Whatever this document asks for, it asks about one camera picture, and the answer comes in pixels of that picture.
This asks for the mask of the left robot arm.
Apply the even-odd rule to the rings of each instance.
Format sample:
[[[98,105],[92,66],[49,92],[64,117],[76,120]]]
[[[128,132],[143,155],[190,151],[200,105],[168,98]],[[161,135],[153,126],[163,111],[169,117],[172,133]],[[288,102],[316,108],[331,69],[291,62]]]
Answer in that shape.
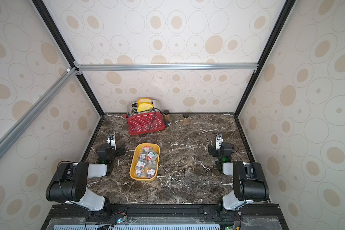
[[[110,175],[116,157],[126,154],[126,149],[125,145],[118,148],[113,144],[103,144],[96,153],[96,163],[61,161],[46,189],[46,199],[77,205],[91,212],[110,213],[109,199],[88,189],[87,181]]]

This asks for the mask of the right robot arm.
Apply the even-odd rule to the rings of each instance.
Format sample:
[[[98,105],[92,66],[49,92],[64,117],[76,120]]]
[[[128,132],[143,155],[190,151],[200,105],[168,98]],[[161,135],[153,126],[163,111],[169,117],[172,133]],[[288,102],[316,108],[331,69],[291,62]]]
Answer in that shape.
[[[227,142],[209,145],[209,154],[217,157],[215,165],[219,171],[233,179],[232,191],[223,196],[225,210],[239,211],[247,204],[269,199],[269,188],[260,163],[231,162],[234,145]]]

